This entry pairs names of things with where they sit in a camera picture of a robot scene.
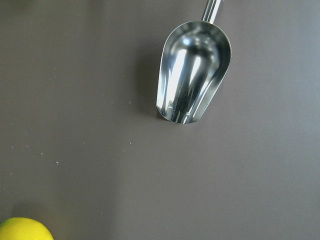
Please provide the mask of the steel ice scoop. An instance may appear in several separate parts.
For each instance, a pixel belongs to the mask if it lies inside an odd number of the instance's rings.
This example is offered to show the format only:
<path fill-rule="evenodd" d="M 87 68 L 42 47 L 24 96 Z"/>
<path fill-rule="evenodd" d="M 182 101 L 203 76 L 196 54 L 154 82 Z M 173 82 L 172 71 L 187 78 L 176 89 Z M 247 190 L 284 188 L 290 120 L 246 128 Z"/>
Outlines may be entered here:
<path fill-rule="evenodd" d="M 167 37 L 160 61 L 156 107 L 173 123 L 198 122 L 221 85 L 232 47 L 214 24 L 221 1 L 207 1 L 201 20 L 177 26 Z"/>

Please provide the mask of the yellow lemon near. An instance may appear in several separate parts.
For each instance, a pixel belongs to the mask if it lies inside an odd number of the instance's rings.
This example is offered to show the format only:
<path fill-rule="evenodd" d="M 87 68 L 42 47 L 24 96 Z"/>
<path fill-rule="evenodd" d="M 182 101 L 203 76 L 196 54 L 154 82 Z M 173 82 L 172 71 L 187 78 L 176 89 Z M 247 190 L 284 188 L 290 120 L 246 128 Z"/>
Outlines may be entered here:
<path fill-rule="evenodd" d="M 0 224 L 1 240 L 53 240 L 41 222 L 26 217 L 8 218 Z"/>

